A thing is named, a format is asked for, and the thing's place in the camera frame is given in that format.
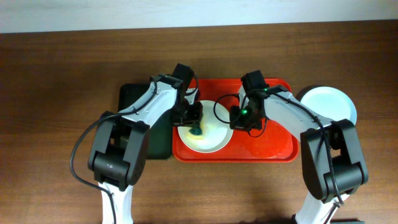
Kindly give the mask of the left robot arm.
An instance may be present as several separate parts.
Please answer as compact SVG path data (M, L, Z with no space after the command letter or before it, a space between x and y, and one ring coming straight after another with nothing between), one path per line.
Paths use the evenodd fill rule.
M132 192L146 164L150 130L166 113L169 124L198 128L202 105L188 86L197 77L187 65L150 78L147 90L117 113L105 112L88 159L101 189L103 223L132 223Z

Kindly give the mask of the green and yellow sponge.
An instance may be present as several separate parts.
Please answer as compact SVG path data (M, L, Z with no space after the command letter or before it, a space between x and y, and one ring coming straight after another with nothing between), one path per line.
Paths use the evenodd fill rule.
M192 139L204 139L205 128L203 126L195 126L189 129L187 136Z

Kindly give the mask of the light blue plate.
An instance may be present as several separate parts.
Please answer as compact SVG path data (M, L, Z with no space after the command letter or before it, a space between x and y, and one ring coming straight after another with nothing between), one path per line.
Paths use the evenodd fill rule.
M357 110L351 98L330 86L312 85L300 90L296 99L312 111L335 121L348 119L357 122Z

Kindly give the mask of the white plate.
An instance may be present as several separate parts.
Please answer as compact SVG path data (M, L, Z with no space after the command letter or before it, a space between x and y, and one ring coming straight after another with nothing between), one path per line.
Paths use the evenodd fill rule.
M200 126L205 128L205 138L189 138L187 133L191 127L187 126L178 127L178 135L184 145L195 152L212 153L219 151L229 143L233 135L233 130L229 127L229 124L222 123L216 118L213 112L214 101L201 100L200 103L203 106Z

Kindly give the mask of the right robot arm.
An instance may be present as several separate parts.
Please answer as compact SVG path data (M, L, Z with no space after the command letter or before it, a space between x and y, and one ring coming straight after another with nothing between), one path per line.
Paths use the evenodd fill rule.
M330 223L338 208L369 180L356 126L303 105L282 85L270 86L257 70L241 77L229 126L250 133L275 121L299 140L308 194L293 223Z

